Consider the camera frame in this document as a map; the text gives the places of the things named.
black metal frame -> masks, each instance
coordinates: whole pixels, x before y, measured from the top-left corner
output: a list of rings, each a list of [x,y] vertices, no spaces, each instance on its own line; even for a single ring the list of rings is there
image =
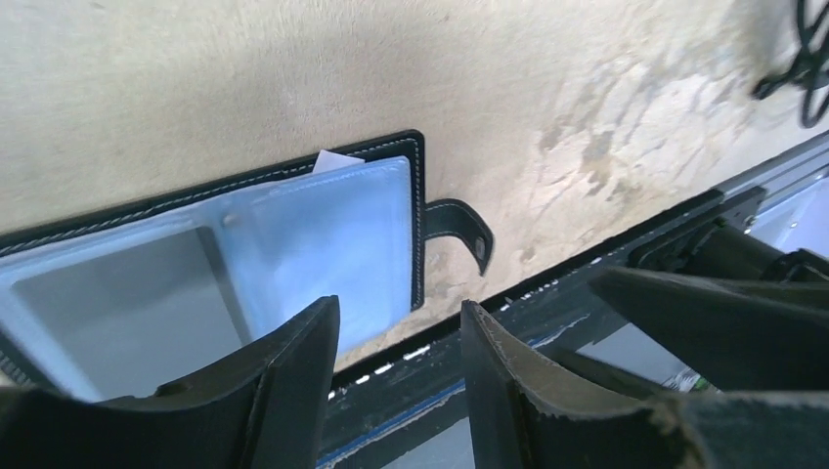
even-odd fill
[[[826,173],[827,148],[829,133],[528,278],[482,306],[506,331],[547,357],[561,348],[598,342],[628,322],[589,291],[587,281],[597,272],[634,265],[629,257],[653,250],[654,244],[633,255],[638,248],[678,244],[687,240],[682,234],[717,219],[734,230],[749,229],[761,207]],[[577,320],[578,327],[569,327]],[[318,466],[382,467],[464,418],[459,326],[455,315],[335,374]]]

water stain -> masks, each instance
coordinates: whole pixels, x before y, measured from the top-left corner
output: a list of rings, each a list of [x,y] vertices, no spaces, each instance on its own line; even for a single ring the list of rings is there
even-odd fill
[[[631,122],[632,124],[626,125],[625,134],[618,136],[622,139],[620,148],[630,145],[632,139],[636,138],[642,119],[656,99],[663,96],[666,87],[693,76],[702,76],[707,79],[696,80],[699,84],[692,86],[698,86],[698,89],[688,90],[691,98],[685,112],[697,113],[710,119],[723,104],[731,104],[729,113],[732,115],[722,125],[732,129],[732,137],[738,139],[743,132],[748,130],[753,115],[756,113],[756,107],[748,105],[747,100],[737,100],[737,95],[747,93],[753,77],[757,75],[755,67],[758,61],[755,59],[770,55],[773,48],[773,41],[767,40],[766,37],[764,37],[762,46],[758,47],[755,40],[758,34],[766,36],[767,33],[758,31],[753,24],[757,22],[757,16],[760,15],[764,17],[766,26],[774,25],[766,30],[778,31],[780,24],[784,21],[783,16],[768,17],[768,12],[782,12],[781,9],[784,7],[774,4],[772,0],[762,0],[762,2],[767,8],[761,9],[764,13],[760,15],[757,13],[758,9],[752,8],[747,2],[735,0],[722,15],[720,34],[712,34],[701,40],[691,41],[683,45],[680,50],[676,48],[671,50],[670,46],[666,45],[661,54],[647,63],[631,61],[631,57],[624,55],[618,58],[603,58],[602,63],[597,64],[594,70],[586,75],[585,83],[572,106],[565,112],[557,113],[543,131],[538,142],[541,156],[548,157],[559,143],[569,136],[584,131],[595,132],[582,152],[579,173],[587,176],[588,182],[593,185],[587,196],[597,195],[614,178],[619,179],[618,175],[614,174],[611,154],[616,131],[624,122]],[[631,95],[626,99],[622,98],[625,101],[621,105],[621,112],[611,116],[611,121],[599,122],[599,113],[609,93],[621,79],[626,78],[626,73],[634,66],[644,67],[645,72],[639,78]],[[721,91],[709,103],[701,105],[702,93],[712,84]],[[572,90],[572,88],[563,87],[561,92],[568,92],[566,90]],[[616,129],[606,130],[609,126]],[[642,154],[633,160],[641,159],[647,153],[661,149],[671,137],[670,135],[658,136],[660,142],[654,142],[655,145],[648,145],[647,142],[640,143],[642,145],[638,146],[642,147]],[[684,166],[681,163],[681,161],[677,162],[677,170]],[[635,203],[635,195],[640,192],[640,189],[629,182],[620,181],[616,184],[608,200],[621,200],[623,204]]]
[[[592,137],[588,146],[582,151],[582,166],[579,172],[590,174],[589,182],[595,184],[588,192],[590,196],[596,195],[604,189],[611,176],[613,176],[608,161],[613,135],[613,131],[607,131]]]
[[[521,252],[521,258],[520,259],[521,259],[522,263],[527,263],[527,262],[530,262],[533,259],[535,259],[535,257],[536,257],[536,248],[533,247],[533,246],[530,246],[528,249],[524,249]]]

white stitching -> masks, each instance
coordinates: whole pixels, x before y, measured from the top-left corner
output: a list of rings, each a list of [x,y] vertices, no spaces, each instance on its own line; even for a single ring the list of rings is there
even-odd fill
[[[411,137],[407,139],[395,140],[393,142],[387,142],[382,145],[378,145],[376,147],[371,147],[370,149],[361,149],[358,151],[352,151],[350,153],[345,153],[346,156],[354,156],[356,154],[363,154],[368,153],[370,151],[374,151],[376,149],[385,149],[388,147],[393,147],[395,145],[400,145],[403,142],[412,142],[414,144],[414,198],[415,198],[415,206],[419,205],[420,202],[420,144],[417,143],[417,139],[413,139]],[[421,256],[421,248],[422,244],[420,243],[420,214],[415,211],[414,213],[414,234],[416,239],[417,246],[413,246],[414,248],[414,274],[416,275],[416,280],[414,282],[415,291],[414,297],[419,299],[421,295],[421,291],[423,290],[423,285],[420,282],[421,274],[420,274],[420,256]],[[412,306],[416,306],[419,301],[415,300],[412,302]]]
[[[368,153],[368,152],[374,151],[376,149],[385,149],[385,148],[388,148],[388,147],[393,147],[395,145],[400,145],[403,142],[412,142],[414,144],[414,198],[415,198],[414,206],[418,207],[419,203],[420,203],[420,145],[417,142],[417,139],[406,138],[406,139],[395,140],[395,141],[392,141],[392,142],[386,142],[385,144],[377,145],[377,146],[374,146],[374,147],[371,147],[371,148],[368,148],[368,149],[360,149],[360,150],[357,150],[357,151],[351,151],[349,153],[346,153],[346,155],[353,156],[353,155],[356,155],[356,154]],[[73,229],[73,230],[69,230],[68,232],[50,234],[48,236],[39,237],[37,239],[31,239],[31,240],[26,241],[26,242],[19,242],[17,244],[13,244],[13,245],[10,245],[10,246],[5,246],[5,247],[0,248],[0,256],[4,256],[10,251],[25,250],[25,249],[27,249],[29,247],[32,247],[32,246],[35,246],[35,245],[39,245],[39,244],[43,244],[43,243],[49,243],[49,242],[60,240],[60,239],[67,239],[67,238],[75,237],[77,235],[84,235],[84,234],[90,233],[90,232],[95,232],[98,229],[102,229],[102,228],[108,227],[110,225],[122,224],[122,223],[125,223],[125,222],[129,222],[131,220],[135,220],[137,218],[141,218],[144,215],[147,215],[149,213],[154,212],[155,210],[160,210],[160,209],[163,209],[164,207],[167,207],[167,206],[170,206],[170,205],[174,205],[174,204],[181,203],[181,202],[186,202],[188,200],[192,200],[192,199],[198,198],[198,197],[203,197],[205,195],[209,195],[209,194],[212,194],[212,193],[222,192],[222,191],[225,191],[225,190],[228,190],[228,189],[236,188],[238,186],[248,185],[248,184],[251,184],[251,183],[254,183],[254,182],[257,182],[257,181],[261,181],[263,179],[270,178],[270,177],[275,176],[277,174],[283,174],[284,176],[287,176],[289,174],[296,173],[298,171],[303,171],[305,169],[312,168],[312,167],[313,167],[312,164],[304,164],[302,166],[298,166],[298,167],[290,168],[290,169],[278,169],[276,171],[271,171],[271,172],[266,173],[266,174],[261,174],[259,176],[255,176],[253,178],[245,179],[243,181],[236,181],[236,182],[233,182],[233,183],[226,184],[224,186],[220,186],[218,188],[213,188],[209,191],[193,193],[193,194],[184,195],[184,196],[175,198],[173,200],[167,200],[166,202],[162,202],[159,205],[156,205],[156,206],[153,206],[153,207],[150,207],[148,209],[141,210],[141,211],[138,211],[138,212],[129,213],[129,214],[126,214],[126,215],[118,217],[118,218],[113,218],[113,219],[106,220],[106,221],[103,221],[103,222],[95,223],[93,225],[89,225],[89,226],[86,226],[86,227],[76,228],[76,229]],[[420,275],[420,256],[421,256],[421,248],[422,248],[422,244],[419,242],[420,241],[420,233],[421,233],[420,225],[421,225],[420,214],[419,214],[419,212],[415,211],[415,214],[414,214],[414,232],[415,232],[415,238],[416,238],[416,240],[415,240],[416,246],[413,246],[413,248],[414,248],[414,271],[415,271],[415,275],[416,275],[415,282],[414,282],[414,285],[415,285],[414,296],[415,296],[415,298],[420,298],[420,292],[422,291],[422,288],[423,288],[423,286],[420,282],[420,277],[421,277],[421,275]],[[416,300],[412,302],[413,306],[416,305],[416,304],[417,304]]]

